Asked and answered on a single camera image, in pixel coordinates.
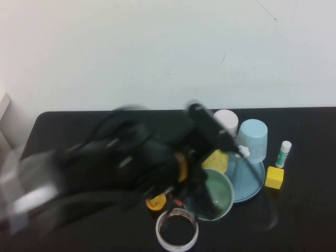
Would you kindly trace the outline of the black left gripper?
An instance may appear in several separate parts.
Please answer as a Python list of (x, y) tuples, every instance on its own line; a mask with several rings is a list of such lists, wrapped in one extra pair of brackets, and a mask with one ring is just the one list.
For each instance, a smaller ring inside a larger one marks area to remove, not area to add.
[(221, 209), (213, 203), (209, 191), (204, 184), (206, 175), (201, 163), (211, 150), (211, 145), (196, 128), (188, 129), (171, 141), (178, 163), (177, 184), (183, 190), (182, 202), (190, 210), (204, 219), (216, 219)]

